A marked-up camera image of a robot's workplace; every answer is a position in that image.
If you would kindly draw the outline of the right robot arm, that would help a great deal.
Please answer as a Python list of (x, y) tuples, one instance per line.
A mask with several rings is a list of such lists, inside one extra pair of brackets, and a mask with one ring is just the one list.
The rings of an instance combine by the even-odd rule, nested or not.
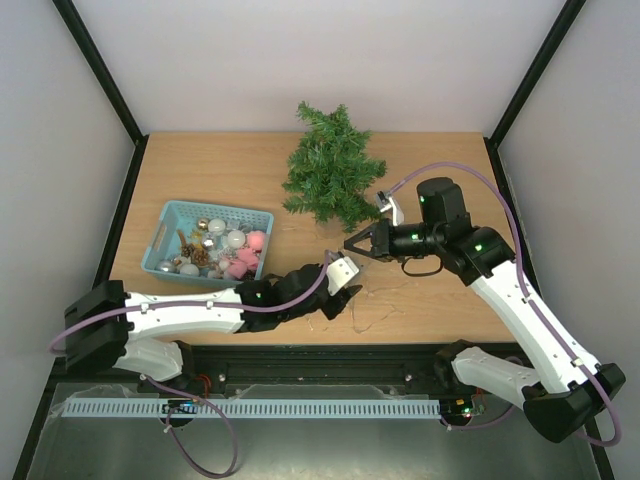
[(344, 242), (346, 250), (379, 261), (435, 256), (441, 268), (471, 288), (506, 325), (530, 364), (493, 356), (465, 340), (436, 355), (438, 384), (492, 393), (522, 410), (545, 439), (559, 443), (604, 410), (626, 381), (614, 363), (603, 364), (561, 325), (524, 275), (520, 257), (490, 227), (472, 224), (461, 188), (447, 177), (416, 187), (422, 220), (373, 223)]

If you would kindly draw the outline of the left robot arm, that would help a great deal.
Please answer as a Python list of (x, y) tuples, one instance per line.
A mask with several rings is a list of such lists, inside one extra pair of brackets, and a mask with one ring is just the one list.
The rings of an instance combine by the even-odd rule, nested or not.
[(72, 374), (111, 368), (158, 382), (194, 373), (182, 336), (261, 333), (320, 311), (332, 320), (360, 291), (360, 268), (348, 257), (306, 264), (285, 276), (241, 282), (211, 293), (158, 296), (127, 292), (108, 280), (65, 313), (65, 329), (51, 345)]

